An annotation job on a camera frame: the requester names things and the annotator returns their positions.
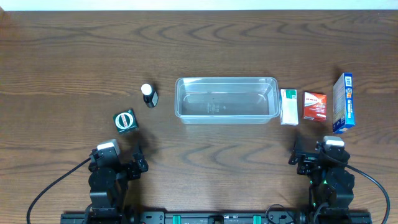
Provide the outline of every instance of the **box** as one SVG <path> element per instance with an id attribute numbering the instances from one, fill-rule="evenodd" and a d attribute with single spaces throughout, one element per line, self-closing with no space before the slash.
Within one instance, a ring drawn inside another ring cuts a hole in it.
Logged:
<path id="1" fill-rule="evenodd" d="M 179 78 L 175 115 L 184 124 L 265 124 L 278 117 L 278 82 L 271 77 Z"/>
<path id="2" fill-rule="evenodd" d="M 303 118 L 326 121 L 326 95 L 304 92 Z"/>
<path id="3" fill-rule="evenodd" d="M 113 115 L 113 122 L 119 134 L 128 133 L 138 128 L 132 109 Z"/>
<path id="4" fill-rule="evenodd" d="M 280 89 L 280 124 L 299 124 L 297 90 Z"/>
<path id="5" fill-rule="evenodd" d="M 333 86 L 333 132 L 343 134 L 354 125 L 353 74 L 343 73 Z"/>

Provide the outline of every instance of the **bottle label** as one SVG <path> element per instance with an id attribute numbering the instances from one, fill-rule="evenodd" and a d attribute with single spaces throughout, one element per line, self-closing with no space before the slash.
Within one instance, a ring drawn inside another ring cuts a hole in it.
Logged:
<path id="1" fill-rule="evenodd" d="M 159 97 L 157 97 L 157 92 L 155 92 L 154 97 L 152 98 L 152 103 L 154 104 L 154 106 L 156 106 L 158 98 Z"/>

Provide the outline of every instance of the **green tape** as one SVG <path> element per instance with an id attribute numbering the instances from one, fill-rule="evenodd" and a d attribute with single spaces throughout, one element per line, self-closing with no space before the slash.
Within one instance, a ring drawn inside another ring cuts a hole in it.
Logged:
<path id="1" fill-rule="evenodd" d="M 253 215 L 253 224 L 261 224 L 261 216 Z"/>
<path id="2" fill-rule="evenodd" d="M 173 224 L 181 224 L 181 216 L 173 215 Z"/>

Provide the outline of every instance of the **white bottle cap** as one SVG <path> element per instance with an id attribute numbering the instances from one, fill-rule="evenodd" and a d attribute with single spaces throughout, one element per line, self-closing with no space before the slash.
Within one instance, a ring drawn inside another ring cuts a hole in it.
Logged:
<path id="1" fill-rule="evenodd" d="M 150 84 L 143 84 L 142 86 L 141 86 L 141 92 L 144 94 L 144 95 L 150 95 L 151 93 L 152 93 L 152 87 L 151 87 L 151 85 Z"/>

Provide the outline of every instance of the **green box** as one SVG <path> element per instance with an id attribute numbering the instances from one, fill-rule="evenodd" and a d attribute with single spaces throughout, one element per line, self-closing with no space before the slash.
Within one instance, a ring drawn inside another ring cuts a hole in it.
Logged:
<path id="1" fill-rule="evenodd" d="M 113 122 L 119 134 L 128 133 L 138 128 L 132 109 L 113 115 Z"/>

